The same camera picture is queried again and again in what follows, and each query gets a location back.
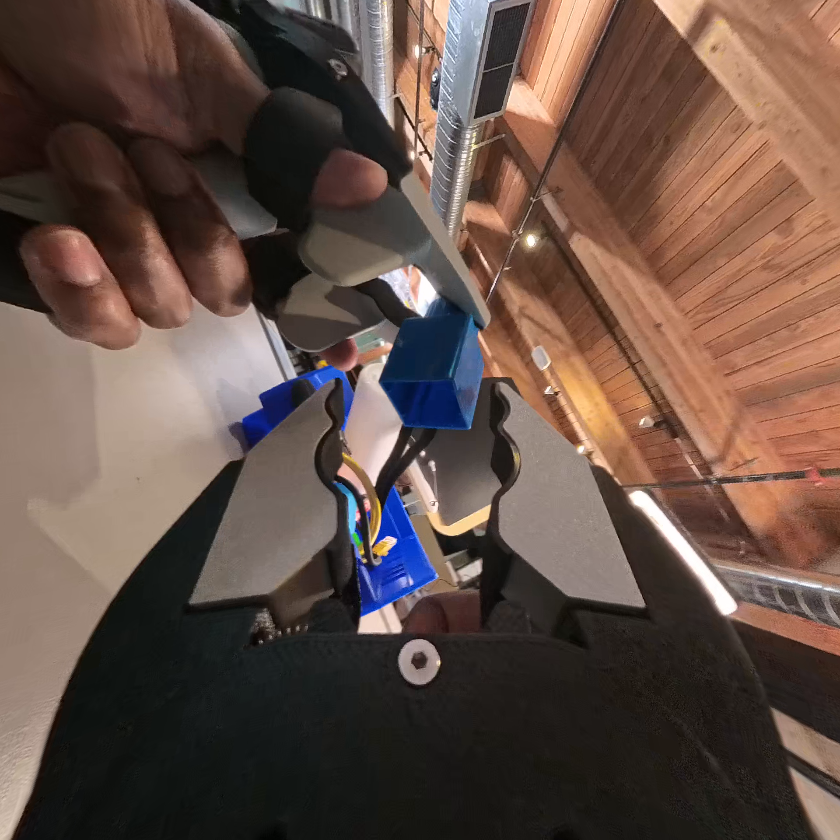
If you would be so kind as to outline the blue plastic block with knob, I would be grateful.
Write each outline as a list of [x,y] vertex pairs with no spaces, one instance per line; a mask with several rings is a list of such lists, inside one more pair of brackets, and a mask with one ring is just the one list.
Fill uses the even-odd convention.
[[484,372],[479,332],[441,297],[404,321],[379,380],[404,427],[471,428]]

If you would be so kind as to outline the white plastic bottle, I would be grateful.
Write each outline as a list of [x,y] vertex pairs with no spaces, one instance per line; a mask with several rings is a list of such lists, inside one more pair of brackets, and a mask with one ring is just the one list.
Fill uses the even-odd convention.
[[344,428],[351,457],[373,485],[397,446],[403,428],[402,419],[380,384],[384,369],[383,360],[363,367]]

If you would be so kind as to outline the metal air duct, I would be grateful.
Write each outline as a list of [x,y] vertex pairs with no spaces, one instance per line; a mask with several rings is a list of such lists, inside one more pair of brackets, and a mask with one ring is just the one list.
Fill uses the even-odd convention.
[[393,1],[359,1],[364,84],[394,127]]
[[451,238],[457,238],[461,227],[480,132],[507,107],[533,5],[531,1],[449,3],[429,192]]

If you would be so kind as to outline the person's left hand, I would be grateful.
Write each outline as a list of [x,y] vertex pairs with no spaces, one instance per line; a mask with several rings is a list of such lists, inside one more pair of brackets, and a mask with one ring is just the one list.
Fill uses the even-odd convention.
[[241,154],[269,90],[191,2],[2,2],[2,178],[51,170],[70,224],[17,247],[56,327],[106,350],[193,304],[244,312],[235,231],[186,159]]

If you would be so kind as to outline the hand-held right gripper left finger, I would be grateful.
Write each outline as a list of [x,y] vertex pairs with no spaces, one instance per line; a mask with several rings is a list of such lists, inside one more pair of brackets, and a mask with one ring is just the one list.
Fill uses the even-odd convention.
[[266,610],[277,630],[313,631],[336,611],[357,632],[358,562],[343,464],[343,387],[321,386],[244,458],[189,599],[192,613]]

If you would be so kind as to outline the large blue plastic bin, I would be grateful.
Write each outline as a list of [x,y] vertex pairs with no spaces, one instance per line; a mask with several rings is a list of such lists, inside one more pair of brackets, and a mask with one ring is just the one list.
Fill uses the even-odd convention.
[[[292,395],[295,385],[309,382],[315,389],[319,389],[335,379],[340,379],[343,387],[344,434],[355,386],[350,385],[345,373],[332,366],[326,366],[261,392],[259,409],[245,415],[241,422],[247,445],[250,448],[255,446],[297,407]],[[350,528],[350,536],[360,575],[362,615],[376,612],[436,581],[438,574],[417,537],[396,488],[391,489],[384,503],[380,530],[372,541],[374,551],[386,550],[385,554],[379,557],[380,563],[376,566],[365,562],[359,511],[358,514],[355,527]]]

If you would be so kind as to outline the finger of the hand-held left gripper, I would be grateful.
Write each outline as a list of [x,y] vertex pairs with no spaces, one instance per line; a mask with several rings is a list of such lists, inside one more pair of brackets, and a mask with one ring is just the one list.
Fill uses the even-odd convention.
[[396,294],[381,278],[350,287],[315,275],[276,279],[276,326],[300,350],[326,350],[378,328],[395,313]]
[[387,186],[370,204],[315,208],[299,239],[298,255],[312,274],[344,287],[414,266],[479,329],[490,323],[488,307],[455,241],[414,172],[398,187]]

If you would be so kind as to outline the dark panel with wooden edge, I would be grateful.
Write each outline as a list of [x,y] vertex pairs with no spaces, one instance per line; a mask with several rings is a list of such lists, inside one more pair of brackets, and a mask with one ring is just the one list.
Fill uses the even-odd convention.
[[487,522],[501,483],[491,465],[496,436],[490,426],[495,386],[506,377],[482,380],[471,428],[438,430],[427,447],[427,461],[437,465],[439,512],[429,514],[433,527],[454,537]]

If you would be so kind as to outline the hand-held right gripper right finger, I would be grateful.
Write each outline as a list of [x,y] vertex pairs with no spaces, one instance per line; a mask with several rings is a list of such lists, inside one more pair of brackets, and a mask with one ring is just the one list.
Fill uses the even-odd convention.
[[578,612],[645,618],[647,608],[590,461],[507,383],[491,387],[490,504],[479,584],[484,628],[502,604],[538,634]]

